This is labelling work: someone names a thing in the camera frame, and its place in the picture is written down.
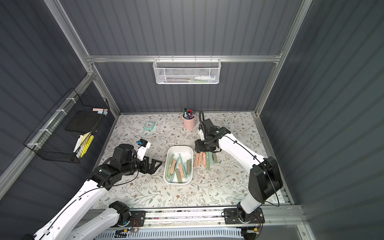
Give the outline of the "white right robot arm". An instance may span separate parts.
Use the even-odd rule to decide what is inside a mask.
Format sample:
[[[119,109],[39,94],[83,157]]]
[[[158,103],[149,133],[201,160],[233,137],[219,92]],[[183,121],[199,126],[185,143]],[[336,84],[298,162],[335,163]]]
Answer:
[[[249,172],[249,193],[237,204],[237,215],[240,222],[250,222],[257,209],[283,187],[279,164],[273,157],[263,157],[252,151],[227,128],[215,126],[205,118],[203,111],[199,112],[199,120],[200,138],[195,141],[196,152],[225,151]]]

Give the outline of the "white oval storage box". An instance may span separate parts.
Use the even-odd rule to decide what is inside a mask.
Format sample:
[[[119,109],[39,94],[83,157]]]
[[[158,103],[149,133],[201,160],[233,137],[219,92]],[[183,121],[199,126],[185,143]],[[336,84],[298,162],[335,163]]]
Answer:
[[[170,174],[170,168],[173,159],[177,159],[177,165],[173,175]],[[193,163],[194,163],[194,152],[193,149],[188,146],[173,146],[168,150],[164,181],[169,185],[187,185],[192,181],[193,178]],[[183,183],[178,184],[176,169],[180,169]]]

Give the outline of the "pink folding fruit knife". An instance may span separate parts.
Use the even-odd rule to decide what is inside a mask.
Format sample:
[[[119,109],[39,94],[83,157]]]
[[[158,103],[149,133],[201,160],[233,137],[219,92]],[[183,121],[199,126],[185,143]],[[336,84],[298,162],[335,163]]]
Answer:
[[[207,161],[206,161],[206,153],[202,153],[202,162],[203,162],[203,166],[204,168],[207,167]]]

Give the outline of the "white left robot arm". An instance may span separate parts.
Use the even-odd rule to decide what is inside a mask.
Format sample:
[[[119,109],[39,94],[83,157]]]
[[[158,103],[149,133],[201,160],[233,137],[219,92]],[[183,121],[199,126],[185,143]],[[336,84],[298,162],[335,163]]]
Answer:
[[[91,206],[113,187],[121,186],[123,176],[134,173],[154,174],[163,164],[162,161],[150,159],[146,151],[150,143],[138,142],[136,150],[130,144],[120,144],[113,155],[96,167],[74,197],[42,228],[34,234],[25,234],[24,240],[83,240],[93,239],[104,230],[117,226],[126,228],[137,226],[130,208],[115,201],[98,217],[93,218],[80,228],[76,225]]]

